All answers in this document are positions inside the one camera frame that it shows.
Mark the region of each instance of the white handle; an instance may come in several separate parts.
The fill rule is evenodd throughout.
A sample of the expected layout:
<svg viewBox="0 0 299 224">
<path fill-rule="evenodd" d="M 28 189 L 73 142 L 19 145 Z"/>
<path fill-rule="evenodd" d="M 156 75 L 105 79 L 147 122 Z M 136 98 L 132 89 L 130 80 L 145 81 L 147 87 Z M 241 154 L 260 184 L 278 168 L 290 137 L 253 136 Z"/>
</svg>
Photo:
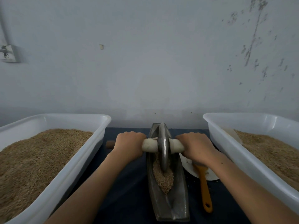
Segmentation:
<svg viewBox="0 0 299 224">
<path fill-rule="evenodd" d="M 170 153 L 181 153 L 184 152 L 184 146 L 182 143 L 177 139 L 169 139 L 170 144 Z M 144 152 L 150 152 L 150 153 L 157 153 L 158 152 L 158 141 L 154 140 L 152 138 L 144 139 L 142 144 L 142 150 Z"/>
</svg>

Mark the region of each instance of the plastic bin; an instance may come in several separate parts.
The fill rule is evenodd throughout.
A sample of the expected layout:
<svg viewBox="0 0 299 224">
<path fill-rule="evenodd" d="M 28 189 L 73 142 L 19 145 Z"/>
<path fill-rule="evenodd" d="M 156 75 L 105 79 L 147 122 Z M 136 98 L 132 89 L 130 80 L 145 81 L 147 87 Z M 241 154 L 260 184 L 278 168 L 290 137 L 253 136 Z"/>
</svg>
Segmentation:
<svg viewBox="0 0 299 224">
<path fill-rule="evenodd" d="M 242 171 L 299 214 L 299 192 L 289 186 L 222 128 L 265 134 L 299 150 L 299 123 L 263 113 L 206 113 L 211 140 Z"/>
<path fill-rule="evenodd" d="M 77 129 L 94 132 L 39 197 L 7 224 L 43 223 L 80 173 L 95 145 L 103 139 L 111 117 L 100 114 L 41 114 L 24 118 L 0 128 L 0 151 L 10 144 L 28 139 L 48 129 Z"/>
</svg>

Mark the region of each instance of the forearm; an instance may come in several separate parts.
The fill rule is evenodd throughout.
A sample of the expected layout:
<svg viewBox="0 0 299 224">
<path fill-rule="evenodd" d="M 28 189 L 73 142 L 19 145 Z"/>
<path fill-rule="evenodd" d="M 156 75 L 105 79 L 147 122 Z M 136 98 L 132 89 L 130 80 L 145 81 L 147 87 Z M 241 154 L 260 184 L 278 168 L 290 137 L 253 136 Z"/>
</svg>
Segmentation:
<svg viewBox="0 0 299 224">
<path fill-rule="evenodd" d="M 108 191 L 126 163 L 110 153 L 95 172 L 45 222 L 92 223 Z"/>
<path fill-rule="evenodd" d="M 252 223 L 298 223 L 297 214 L 242 172 L 224 154 L 215 152 L 207 166 L 220 178 Z"/>
</svg>

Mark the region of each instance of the hand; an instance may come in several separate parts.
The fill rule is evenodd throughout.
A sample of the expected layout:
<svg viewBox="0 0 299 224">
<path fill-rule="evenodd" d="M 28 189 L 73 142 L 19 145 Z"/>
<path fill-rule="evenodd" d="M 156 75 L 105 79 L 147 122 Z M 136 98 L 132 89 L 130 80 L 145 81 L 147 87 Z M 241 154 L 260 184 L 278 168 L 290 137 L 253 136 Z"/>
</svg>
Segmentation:
<svg viewBox="0 0 299 224">
<path fill-rule="evenodd" d="M 143 133 L 124 132 L 120 133 L 112 150 L 112 154 L 117 154 L 126 164 L 142 156 L 142 143 L 147 136 Z"/>
<path fill-rule="evenodd" d="M 180 140 L 185 147 L 183 156 L 204 165 L 207 165 L 209 159 L 218 152 L 203 133 L 184 133 L 176 136 L 176 139 Z"/>
</svg>

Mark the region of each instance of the dark blue tablecloth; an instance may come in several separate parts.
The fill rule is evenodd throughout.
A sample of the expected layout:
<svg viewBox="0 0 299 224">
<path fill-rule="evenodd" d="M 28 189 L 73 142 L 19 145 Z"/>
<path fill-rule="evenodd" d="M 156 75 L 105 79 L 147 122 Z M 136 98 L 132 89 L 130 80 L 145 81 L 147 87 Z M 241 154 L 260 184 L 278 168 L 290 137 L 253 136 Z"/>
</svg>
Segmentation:
<svg viewBox="0 0 299 224">
<path fill-rule="evenodd" d="M 102 163 L 109 151 L 105 149 L 107 140 L 115 140 L 119 133 L 125 131 L 149 134 L 144 128 L 106 128 L 103 144 L 82 174 L 72 192 L 74 192 Z M 205 133 L 208 130 L 169 129 L 172 138 L 188 132 Z M 185 171 L 189 194 L 189 223 L 250 223 L 231 194 L 220 180 L 208 181 L 213 204 L 213 212 L 208 214 L 202 206 L 200 181 Z M 161 223 L 156 221 L 148 191 L 145 154 L 130 163 L 120 173 L 113 187 L 99 208 L 94 223 Z"/>
</svg>

